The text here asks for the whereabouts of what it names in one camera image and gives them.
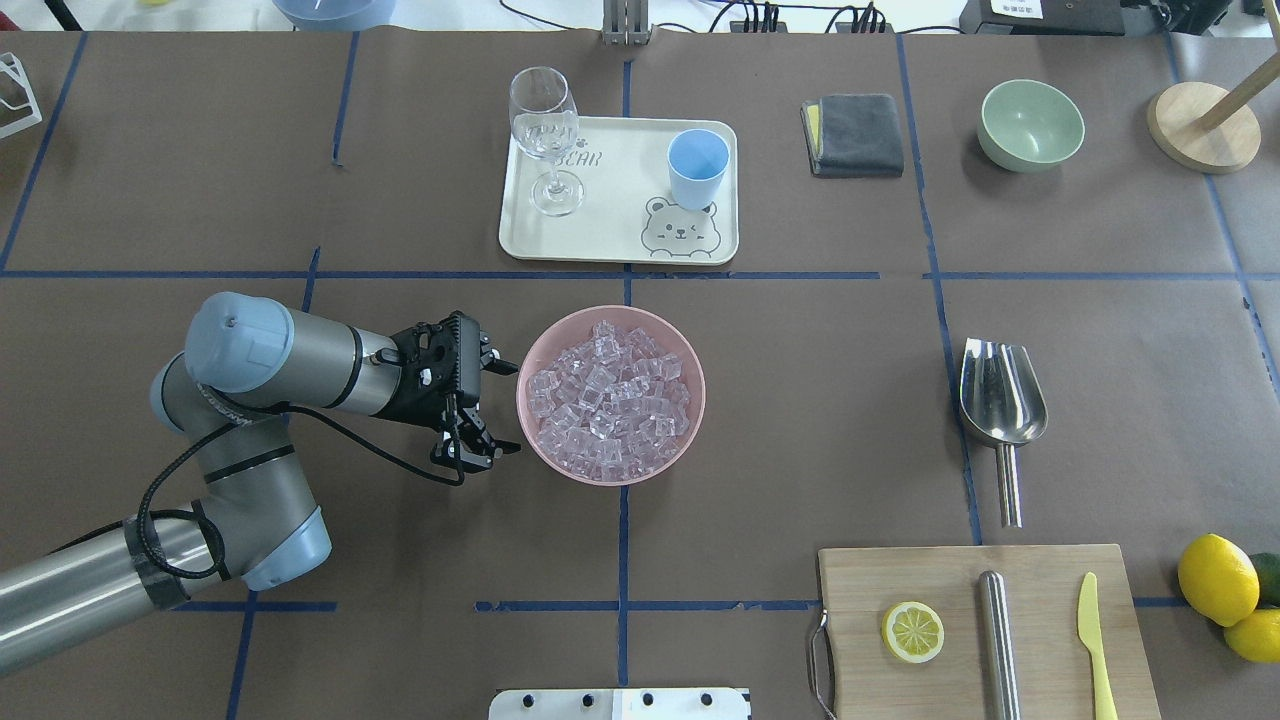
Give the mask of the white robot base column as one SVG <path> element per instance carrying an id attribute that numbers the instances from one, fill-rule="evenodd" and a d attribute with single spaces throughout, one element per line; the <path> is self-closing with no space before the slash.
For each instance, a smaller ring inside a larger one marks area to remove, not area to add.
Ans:
<path id="1" fill-rule="evenodd" d="M 489 719 L 750 719 L 746 689 L 731 687 L 508 689 Z"/>

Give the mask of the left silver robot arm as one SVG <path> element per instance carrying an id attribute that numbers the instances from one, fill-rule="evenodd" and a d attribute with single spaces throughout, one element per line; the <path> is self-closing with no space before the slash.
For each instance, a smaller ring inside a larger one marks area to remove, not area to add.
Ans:
<path id="1" fill-rule="evenodd" d="M 323 564 L 332 541 L 287 415 L 326 410 L 439 433 L 431 479 L 460 486 L 518 445 L 479 416 L 481 374 L 517 372 L 479 323 L 452 313 L 393 336 L 273 299 L 220 292 L 156 375 L 157 418 L 188 439 L 206 495 L 154 507 L 159 483 L 120 521 L 3 574 L 3 673 L 10 674 L 229 579 L 252 591 Z"/>

